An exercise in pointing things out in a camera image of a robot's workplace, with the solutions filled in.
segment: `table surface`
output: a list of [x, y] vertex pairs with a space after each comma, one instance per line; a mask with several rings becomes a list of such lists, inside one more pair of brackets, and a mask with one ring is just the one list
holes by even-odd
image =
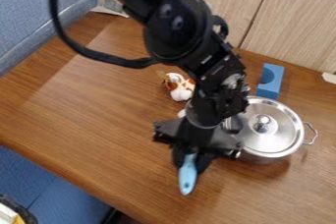
[[[115, 18], [89, 44], [146, 56], [141, 27]], [[182, 196], [171, 150], [151, 140], [152, 122], [173, 119], [155, 71], [43, 51], [0, 80], [0, 141], [143, 223], [336, 223], [336, 85], [320, 73], [237, 50], [255, 91], [263, 63], [286, 67], [280, 101], [319, 130], [312, 146], [281, 162], [215, 160]]]

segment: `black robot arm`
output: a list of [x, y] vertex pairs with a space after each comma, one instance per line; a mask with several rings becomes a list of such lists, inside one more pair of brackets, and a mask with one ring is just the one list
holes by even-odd
[[206, 162], [200, 163], [206, 165], [198, 165], [198, 171], [221, 154], [236, 158], [242, 145], [231, 137], [234, 131], [226, 132], [221, 123], [245, 111], [249, 87], [245, 66], [225, 40], [225, 21], [213, 16], [203, 0], [120, 1], [125, 11], [143, 24], [149, 58], [130, 60], [82, 47], [62, 30], [57, 0], [50, 0], [50, 12], [60, 37], [85, 57], [138, 69], [163, 63], [187, 72], [196, 81], [196, 89], [186, 106], [186, 117], [157, 122], [154, 140], [169, 143], [177, 150], [174, 153], [197, 152], [198, 160], [205, 157]]
[[[215, 126], [245, 110], [245, 67], [224, 41], [227, 25], [212, 16], [203, 0], [120, 1], [143, 24], [149, 55], [156, 62], [179, 66], [196, 81], [191, 101], [196, 124]], [[214, 25], [221, 26], [219, 33]]]

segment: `pot handle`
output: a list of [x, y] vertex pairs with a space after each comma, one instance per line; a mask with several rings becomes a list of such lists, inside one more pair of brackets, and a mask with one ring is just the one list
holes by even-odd
[[311, 140], [310, 141], [306, 141], [303, 144], [305, 144], [305, 145], [312, 145], [316, 141], [316, 139], [318, 137], [318, 131], [317, 131], [317, 129], [315, 129], [313, 127], [313, 125], [311, 123], [309, 123], [309, 122], [303, 122], [303, 123], [304, 123], [304, 125], [307, 125], [313, 131], [313, 133], [314, 133], [314, 136], [311, 138]]

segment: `metal pot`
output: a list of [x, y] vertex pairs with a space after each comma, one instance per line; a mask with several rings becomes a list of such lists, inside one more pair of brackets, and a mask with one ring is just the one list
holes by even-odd
[[[303, 122], [286, 105], [264, 97], [249, 96], [250, 106], [224, 122], [224, 127], [240, 132], [232, 137], [244, 145], [241, 160], [270, 163], [297, 151], [302, 144], [312, 145], [318, 137], [311, 123]], [[305, 125], [314, 133], [305, 139]]]

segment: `lid knob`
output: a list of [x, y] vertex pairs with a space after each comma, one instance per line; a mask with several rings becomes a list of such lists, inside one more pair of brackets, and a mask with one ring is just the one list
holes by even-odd
[[257, 116], [257, 122], [254, 125], [254, 129], [260, 134], [266, 133], [270, 122], [271, 119], [267, 115], [259, 115]]

